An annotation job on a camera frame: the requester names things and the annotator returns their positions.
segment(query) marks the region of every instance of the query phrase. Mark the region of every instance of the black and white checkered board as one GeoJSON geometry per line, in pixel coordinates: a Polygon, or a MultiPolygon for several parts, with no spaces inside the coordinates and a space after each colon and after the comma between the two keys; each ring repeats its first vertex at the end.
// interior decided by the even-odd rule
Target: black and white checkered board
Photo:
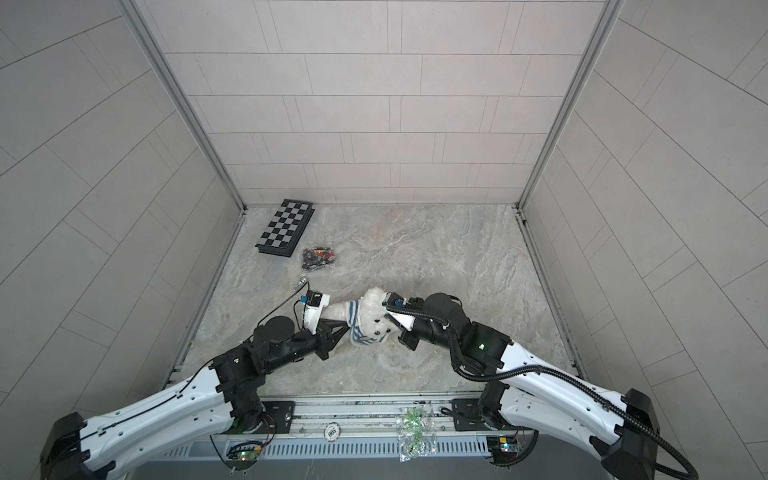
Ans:
{"type": "Polygon", "coordinates": [[[261,253],[290,257],[315,209],[299,200],[283,200],[256,247],[261,253]]]}

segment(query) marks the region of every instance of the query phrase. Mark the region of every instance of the gray tile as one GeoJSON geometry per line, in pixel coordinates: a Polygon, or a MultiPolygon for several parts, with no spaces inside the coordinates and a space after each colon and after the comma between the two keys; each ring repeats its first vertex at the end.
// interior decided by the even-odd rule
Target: gray tile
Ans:
{"type": "Polygon", "coordinates": [[[147,207],[147,212],[149,212],[155,220],[160,222],[160,225],[162,225],[165,230],[168,231],[168,233],[174,237],[178,235],[181,228],[179,228],[179,226],[176,225],[176,223],[168,216],[168,214],[166,214],[165,211],[160,208],[160,205],[158,205],[156,201],[153,200],[152,203],[149,204],[149,207],[147,207]]]}
{"type": "Polygon", "coordinates": [[[571,292],[571,286],[565,278],[563,267],[560,265],[560,262],[555,261],[549,267],[548,272],[551,287],[560,304],[565,325],[572,335],[576,351],[584,364],[591,363],[600,356],[600,353],[598,353],[598,349],[595,347],[592,335],[590,335],[587,328],[587,323],[584,321],[584,316],[581,315],[576,298],[571,292]]]}
{"type": "Polygon", "coordinates": [[[387,52],[386,3],[271,2],[270,9],[283,52],[387,52]]]}
{"type": "MultiPolygon", "coordinates": [[[[649,396],[654,405],[659,405],[655,393],[648,385],[640,365],[637,364],[637,359],[635,359],[632,348],[629,346],[618,322],[611,322],[595,333],[594,342],[598,346],[600,358],[617,392],[626,393],[629,389],[636,389],[649,396]]],[[[662,438],[675,448],[680,448],[665,412],[657,409],[656,415],[662,438]]]]}
{"type": "Polygon", "coordinates": [[[442,161],[447,164],[511,164],[522,139],[522,134],[447,134],[442,161]]]}
{"type": "Polygon", "coordinates": [[[101,53],[98,48],[96,48],[96,45],[94,45],[94,42],[88,37],[87,32],[72,37],[72,40],[74,40],[74,43],[78,44],[83,55],[85,55],[91,65],[93,65],[93,68],[96,69],[101,79],[104,80],[104,83],[107,84],[113,93],[123,88],[123,84],[120,83],[118,77],[104,60],[104,57],[101,56],[101,53]]]}
{"type": "Polygon", "coordinates": [[[79,335],[56,330],[0,406],[6,432],[0,440],[0,463],[8,478],[30,478],[51,425],[72,410],[106,351],[79,335]]]}
{"type": "Polygon", "coordinates": [[[262,134],[274,164],[342,164],[339,134],[262,134]]]}
{"type": "Polygon", "coordinates": [[[589,194],[640,276],[648,275],[683,246],[616,160],[608,161],[589,194]]]}
{"type": "Polygon", "coordinates": [[[24,54],[13,45],[13,42],[0,31],[0,58],[4,63],[12,63],[24,58],[24,54]]]}
{"type": "Polygon", "coordinates": [[[738,88],[745,88],[763,70],[766,63],[768,63],[768,35],[763,34],[757,45],[730,74],[728,81],[738,88]]]}
{"type": "Polygon", "coordinates": [[[122,241],[172,175],[143,140],[78,204],[78,210],[122,241]]]}
{"type": "Polygon", "coordinates": [[[654,123],[643,112],[594,72],[579,97],[576,111],[623,166],[654,129],[654,123]]]}
{"type": "Polygon", "coordinates": [[[216,216],[216,219],[219,218],[221,212],[227,205],[233,203],[229,191],[221,183],[221,180],[219,180],[218,177],[214,178],[214,181],[211,182],[208,190],[205,190],[205,193],[203,194],[203,201],[210,208],[210,211],[213,212],[213,214],[216,216]]]}
{"type": "Polygon", "coordinates": [[[627,172],[719,285],[768,260],[766,225],[661,130],[627,172]]]}
{"type": "Polygon", "coordinates": [[[214,95],[310,95],[316,85],[310,87],[304,55],[198,53],[195,58],[214,95]]]}
{"type": "Polygon", "coordinates": [[[61,323],[61,328],[77,333],[80,336],[84,336],[85,338],[93,340],[99,345],[106,347],[109,347],[114,338],[118,335],[113,329],[107,328],[99,322],[95,322],[74,310],[72,310],[69,315],[67,315],[67,318],[64,319],[64,322],[61,323]]]}
{"type": "Polygon", "coordinates": [[[133,405],[136,402],[140,402],[141,400],[144,400],[149,395],[137,392],[135,390],[131,390],[128,392],[128,395],[125,397],[125,400],[123,401],[123,407],[133,405]]]}
{"type": "Polygon", "coordinates": [[[748,443],[746,449],[754,458],[761,472],[768,472],[768,442],[748,443]]]}
{"type": "Polygon", "coordinates": [[[300,63],[304,77],[309,69],[312,89],[296,94],[419,94],[421,55],[307,55],[306,65],[300,63]]]}
{"type": "Polygon", "coordinates": [[[608,305],[608,301],[567,224],[552,241],[552,246],[571,284],[571,290],[581,313],[585,320],[589,320],[602,311],[608,305]]]}
{"type": "Polygon", "coordinates": [[[763,440],[768,419],[753,414],[766,395],[768,349],[760,338],[699,263],[654,296],[741,439],[763,440]]]}
{"type": "Polygon", "coordinates": [[[189,327],[200,301],[203,299],[203,290],[192,280],[187,280],[181,290],[179,300],[170,311],[160,334],[154,341],[154,345],[144,361],[136,381],[131,387],[136,392],[152,395],[163,388],[167,375],[170,373],[172,363],[184,331],[189,327]]]}
{"type": "Polygon", "coordinates": [[[488,188],[415,188],[415,204],[484,204],[488,188]]]}
{"type": "Polygon", "coordinates": [[[660,286],[696,262],[696,257],[688,250],[688,247],[682,247],[661,265],[654,268],[643,278],[643,281],[651,292],[655,292],[660,286]]]}
{"type": "Polygon", "coordinates": [[[13,92],[0,97],[0,147],[15,158],[27,156],[112,93],[72,40],[4,67],[0,88],[13,92]]]}
{"type": "Polygon", "coordinates": [[[760,0],[653,2],[640,30],[727,78],[765,33],[766,17],[760,0]]]}
{"type": "Polygon", "coordinates": [[[359,164],[425,164],[432,161],[435,134],[352,134],[352,150],[359,164]]]}
{"type": "Polygon", "coordinates": [[[594,335],[599,329],[613,322],[615,318],[614,311],[611,310],[610,306],[606,306],[597,315],[587,320],[587,327],[592,335],[594,335]]]}
{"type": "Polygon", "coordinates": [[[0,391],[10,392],[108,255],[60,223],[0,284],[0,391]]]}
{"type": "Polygon", "coordinates": [[[46,147],[0,177],[0,279],[40,243],[90,188],[46,147]]]}
{"type": "Polygon", "coordinates": [[[156,103],[157,107],[160,108],[160,111],[163,112],[163,116],[167,117],[174,113],[176,105],[174,105],[174,101],[168,96],[168,92],[165,90],[163,84],[160,83],[160,79],[157,77],[154,70],[148,71],[139,78],[141,79],[141,83],[147,88],[147,91],[149,91],[149,95],[152,96],[154,103],[156,103]]]}
{"type": "Polygon", "coordinates": [[[608,239],[589,264],[641,366],[683,349],[616,237],[608,239]]]}
{"type": "Polygon", "coordinates": [[[687,58],[674,62],[643,111],[737,197],[768,178],[768,105],[687,58]]]}
{"type": "Polygon", "coordinates": [[[601,9],[591,2],[526,3],[512,53],[581,55],[601,9]]]}
{"type": "Polygon", "coordinates": [[[755,333],[768,343],[768,263],[764,263],[723,287],[733,305],[752,326],[755,333]]]}
{"type": "Polygon", "coordinates": [[[520,95],[565,95],[580,55],[532,55],[520,95]]]}
{"type": "Polygon", "coordinates": [[[174,304],[148,286],[85,387],[77,407],[111,412],[123,406],[174,304]]]}
{"type": "Polygon", "coordinates": [[[247,204],[255,204],[255,202],[247,200],[249,196],[260,199],[260,203],[264,205],[280,205],[286,198],[302,198],[316,204],[336,203],[332,188],[261,188],[259,190],[241,190],[241,192],[244,192],[247,204]]]}
{"type": "Polygon", "coordinates": [[[562,215],[558,202],[552,196],[552,192],[545,182],[539,181],[534,189],[531,199],[536,204],[536,211],[541,218],[544,230],[548,232],[554,227],[555,222],[562,215]]]}
{"type": "Polygon", "coordinates": [[[476,132],[485,110],[483,97],[403,97],[402,131],[476,132]]]}
{"type": "Polygon", "coordinates": [[[199,149],[195,150],[157,194],[155,202],[178,226],[183,226],[215,173],[199,149]]]}
{"type": "Polygon", "coordinates": [[[230,235],[232,234],[232,228],[237,222],[239,214],[240,211],[235,204],[229,202],[227,208],[216,222],[214,230],[208,237],[205,247],[203,247],[200,256],[197,258],[197,262],[195,262],[194,267],[190,272],[190,278],[194,280],[197,285],[202,287],[208,286],[210,278],[214,274],[216,265],[221,257],[221,253],[227,245],[227,240],[229,240],[230,235]]]}
{"type": "Polygon", "coordinates": [[[208,136],[225,165],[271,163],[269,158],[263,161],[251,134],[209,134],[208,136]]]}
{"type": "Polygon", "coordinates": [[[304,165],[233,165],[243,188],[309,188],[304,165]]]}
{"type": "Polygon", "coordinates": [[[600,249],[600,247],[603,246],[603,243],[605,243],[606,240],[611,238],[611,235],[614,233],[611,231],[611,228],[606,223],[598,232],[597,235],[594,236],[592,240],[587,243],[587,246],[584,247],[584,256],[587,257],[587,260],[591,259],[593,255],[596,254],[596,252],[600,249]]]}
{"type": "Polygon", "coordinates": [[[360,132],[389,130],[389,98],[366,96],[296,96],[304,131],[360,132]]]}
{"type": "Polygon", "coordinates": [[[74,309],[119,330],[173,239],[149,213],[141,215],[74,309]]]}
{"type": "Polygon", "coordinates": [[[94,187],[163,118],[144,85],[135,81],[66,127],[47,145],[94,187]]]}
{"type": "Polygon", "coordinates": [[[89,30],[88,37],[123,85],[150,69],[149,61],[122,18],[89,30]]]}
{"type": "Polygon", "coordinates": [[[645,378],[648,379],[648,382],[652,386],[695,371],[696,366],[688,356],[688,352],[685,350],[680,353],[675,353],[672,356],[668,356],[666,359],[660,360],[643,369],[645,378]]]}
{"type": "Polygon", "coordinates": [[[8,154],[7,151],[0,148],[0,175],[3,175],[9,168],[16,165],[16,159],[8,154]]]}
{"type": "Polygon", "coordinates": [[[181,232],[176,235],[173,245],[160,262],[157,275],[181,291],[213,228],[199,208],[192,210],[189,219],[181,227],[181,232]]]}
{"type": "Polygon", "coordinates": [[[251,2],[146,0],[146,3],[168,51],[267,51],[259,17],[251,2]]]}
{"type": "Polygon", "coordinates": [[[530,174],[531,165],[482,164],[475,186],[523,188],[530,174]]]}
{"type": "Polygon", "coordinates": [[[570,165],[563,166],[552,187],[552,194],[571,225],[579,246],[585,248],[605,225],[605,220],[570,165]]]}
{"type": "Polygon", "coordinates": [[[114,4],[99,0],[8,0],[0,8],[0,30],[30,55],[118,16],[114,4]]]}
{"type": "Polygon", "coordinates": [[[718,405],[719,399],[715,399],[698,372],[661,383],[654,387],[654,392],[686,457],[699,472],[707,472],[712,478],[760,479],[760,471],[718,405]],[[718,432],[722,443],[708,442],[708,432],[718,432]]]}
{"type": "Polygon", "coordinates": [[[613,389],[614,384],[611,381],[611,377],[608,376],[608,372],[605,370],[605,365],[602,359],[597,359],[590,363],[586,367],[587,380],[590,383],[594,383],[597,386],[604,387],[606,389],[613,389]]]}
{"type": "Polygon", "coordinates": [[[166,53],[170,68],[187,95],[212,95],[194,53],[166,53]]]}
{"type": "Polygon", "coordinates": [[[560,172],[563,171],[565,165],[565,157],[559,148],[555,147],[552,154],[547,159],[547,164],[544,167],[544,174],[542,177],[547,185],[552,188],[554,183],[558,181],[560,172]]]}
{"type": "Polygon", "coordinates": [[[620,20],[614,25],[594,70],[634,100],[665,50],[667,47],[620,20]]]}
{"type": "Polygon", "coordinates": [[[529,205],[530,207],[525,211],[525,219],[528,220],[528,226],[531,229],[531,235],[538,247],[541,260],[544,262],[544,266],[549,268],[558,257],[554,252],[554,248],[552,248],[552,242],[547,236],[547,231],[541,223],[541,218],[538,216],[535,203],[531,202],[529,205]]]}
{"type": "Polygon", "coordinates": [[[176,163],[183,164],[197,147],[192,135],[181,119],[181,115],[175,112],[166,118],[156,129],[157,136],[176,159],[176,163]]]}
{"type": "Polygon", "coordinates": [[[768,70],[763,68],[744,90],[768,102],[768,70]]]}
{"type": "Polygon", "coordinates": [[[214,133],[293,131],[282,97],[216,95],[195,98],[214,133]]]}
{"type": "Polygon", "coordinates": [[[77,208],[72,209],[69,215],[64,218],[64,221],[104,252],[111,255],[114,249],[118,248],[118,242],[114,238],[110,237],[107,232],[99,228],[96,223],[93,223],[77,208]]]}
{"type": "Polygon", "coordinates": [[[558,148],[579,180],[586,178],[594,162],[605,149],[576,112],[568,119],[568,124],[558,140],[558,148]]]}
{"type": "Polygon", "coordinates": [[[315,169],[317,184],[321,188],[331,187],[390,187],[392,170],[388,164],[332,164],[315,169]]]}
{"type": "Polygon", "coordinates": [[[561,97],[501,97],[491,131],[545,134],[560,108],[561,97]]]}
{"type": "Polygon", "coordinates": [[[667,72],[672,68],[672,65],[674,65],[675,60],[677,60],[677,57],[679,56],[680,54],[671,48],[667,48],[667,50],[664,51],[664,54],[661,55],[661,60],[656,64],[654,70],[650,73],[650,77],[648,77],[643,84],[643,87],[640,89],[640,93],[638,93],[637,97],[632,101],[637,108],[640,108],[641,110],[645,108],[648,100],[650,100],[650,96],[654,94],[659,87],[659,84],[664,80],[664,77],[667,76],[667,72]]]}
{"type": "MultiPolygon", "coordinates": [[[[419,59],[416,55],[407,55],[407,57],[419,59]]],[[[421,92],[424,95],[517,95],[520,94],[523,78],[526,77],[526,68],[531,60],[528,55],[424,55],[423,57],[424,61],[419,62],[421,90],[417,88],[416,92],[402,91],[400,94],[421,92]]]]}
{"type": "Polygon", "coordinates": [[[157,290],[160,295],[169,299],[171,302],[176,302],[176,299],[179,297],[178,290],[160,278],[156,273],[152,276],[152,280],[149,281],[149,286],[157,290]]]}
{"type": "Polygon", "coordinates": [[[742,202],[758,217],[768,212],[768,180],[744,197],[742,202]]]}
{"type": "Polygon", "coordinates": [[[170,153],[170,150],[168,150],[168,147],[165,146],[163,141],[160,139],[160,136],[157,135],[156,132],[150,133],[147,136],[147,140],[150,144],[152,144],[152,148],[154,148],[157,154],[160,155],[160,158],[163,159],[170,171],[175,172],[179,169],[179,164],[176,162],[176,159],[170,153]]]}
{"type": "Polygon", "coordinates": [[[587,174],[586,178],[584,181],[582,181],[582,184],[587,188],[587,190],[592,187],[594,180],[598,177],[600,172],[603,171],[608,161],[613,157],[614,156],[611,155],[611,152],[607,148],[603,149],[602,153],[600,153],[600,157],[598,157],[598,159],[594,162],[594,165],[592,165],[592,168],[589,169],[589,173],[587,174]]]}
{"type": "Polygon", "coordinates": [[[513,10],[514,20],[520,18],[521,6],[513,7],[496,2],[406,2],[402,52],[496,54],[508,10],[513,10]]]}

